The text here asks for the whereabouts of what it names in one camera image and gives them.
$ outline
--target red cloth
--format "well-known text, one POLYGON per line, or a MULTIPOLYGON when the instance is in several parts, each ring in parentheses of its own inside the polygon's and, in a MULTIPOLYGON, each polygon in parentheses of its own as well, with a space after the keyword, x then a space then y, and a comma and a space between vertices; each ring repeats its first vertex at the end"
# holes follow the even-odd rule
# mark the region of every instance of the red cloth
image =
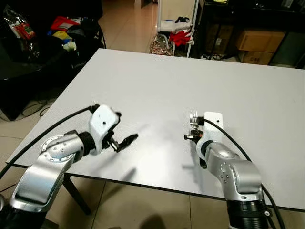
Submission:
POLYGON ((186 37, 187 34, 189 34, 189 33, 184 32, 184 31, 180 31, 179 33, 176 33, 176 34, 171 32, 169 41, 170 42, 175 42, 175 44, 177 46, 180 46, 182 44, 186 44, 191 39, 191 37, 186 37))
POLYGON ((79 23, 67 19, 65 17, 58 16, 53 24, 51 25, 51 30, 62 30, 67 31, 67 28, 72 25, 79 25, 79 23))

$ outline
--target clothing pile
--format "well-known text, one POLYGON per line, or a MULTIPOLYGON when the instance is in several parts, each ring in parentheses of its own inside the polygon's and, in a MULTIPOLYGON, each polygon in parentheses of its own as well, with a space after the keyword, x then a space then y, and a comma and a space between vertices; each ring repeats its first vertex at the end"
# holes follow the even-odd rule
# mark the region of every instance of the clothing pile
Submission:
POLYGON ((49 36, 57 37, 62 40, 62 47, 67 51, 75 51, 76 43, 71 36, 68 35, 68 30, 73 26, 80 26, 82 18, 68 19, 66 17, 58 16, 51 29, 48 32, 49 36))
POLYGON ((192 24, 189 18, 179 17, 173 26, 170 33, 169 41, 174 42, 177 46, 186 44, 193 40, 192 24))

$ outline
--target white table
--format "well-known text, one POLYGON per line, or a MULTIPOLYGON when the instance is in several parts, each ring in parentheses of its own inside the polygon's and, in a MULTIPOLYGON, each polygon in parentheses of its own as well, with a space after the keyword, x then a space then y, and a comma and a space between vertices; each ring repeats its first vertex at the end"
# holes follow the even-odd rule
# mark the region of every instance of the white table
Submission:
MULTIPOLYGON (((114 138, 138 133, 130 147, 103 150, 68 174, 223 198, 198 165, 189 112, 221 112, 224 128, 247 151, 278 206, 305 210, 305 71, 114 50, 98 50, 13 153, 51 124, 96 101, 122 113, 114 138)), ((88 129, 90 113, 53 130, 16 165, 29 166, 49 136, 88 129)), ((224 142, 239 155, 228 141, 224 142)))

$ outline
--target black chair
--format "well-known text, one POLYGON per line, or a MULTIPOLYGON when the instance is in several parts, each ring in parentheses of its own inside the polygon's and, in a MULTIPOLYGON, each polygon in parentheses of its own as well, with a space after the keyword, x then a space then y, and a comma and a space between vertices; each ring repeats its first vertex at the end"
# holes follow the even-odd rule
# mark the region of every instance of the black chair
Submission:
POLYGON ((39 56, 35 58, 22 50, 25 41, 17 39, 3 19, 6 3, 0 3, 0 109, 10 120, 15 120, 37 93, 68 85, 96 50, 105 47, 97 23, 102 16, 102 2, 10 1, 11 8, 22 14, 36 33, 29 41, 38 49, 39 56), (65 51, 60 39, 47 36, 57 16, 88 18, 81 25, 86 37, 74 37, 78 54, 65 51))

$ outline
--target cable on floor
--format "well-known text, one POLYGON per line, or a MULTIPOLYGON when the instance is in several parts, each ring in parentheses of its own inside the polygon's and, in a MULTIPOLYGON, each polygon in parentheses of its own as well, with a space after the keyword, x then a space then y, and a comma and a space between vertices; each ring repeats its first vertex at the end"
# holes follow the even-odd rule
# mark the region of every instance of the cable on floor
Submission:
POLYGON ((6 191, 6 190, 8 190, 8 189, 10 189, 11 187, 14 187, 15 185, 17 185, 17 184, 13 184, 13 185, 11 185, 11 186, 6 187, 5 189, 1 190, 0 193, 6 191))
MULTIPOLYGON (((22 117, 20 117, 20 118, 14 120, 14 121, 11 121, 11 120, 8 120, 8 119, 6 119, 6 118, 1 117, 1 115, 3 114, 3 112, 1 112, 1 114, 0 114, 0 119, 3 120, 3 121, 5 121, 5 122, 16 122, 16 121, 22 120, 22 119, 24 119, 24 118, 27 118, 27 117, 29 117, 29 116, 31 116, 31 115, 37 113, 37 112, 40 111, 42 108, 44 108, 46 105, 50 105, 50 106, 51 106, 51 105, 53 104, 54 101, 55 101, 54 99, 45 100, 45 101, 43 101, 43 102, 37 101, 37 103, 31 104, 30 106, 27 106, 27 107, 25 107, 25 108, 22 110, 22 112, 21 112, 21 116, 22 116, 22 117), (31 110, 33 107, 36 107, 36 106, 38 106, 37 109, 34 109, 34 111, 29 112, 29 110, 31 110)), ((39 117, 40 117, 40 118, 46 113, 46 110, 49 109, 50 106, 49 106, 49 107, 46 107, 46 108, 44 108, 42 111, 40 111, 40 113, 39 113, 39 117)))

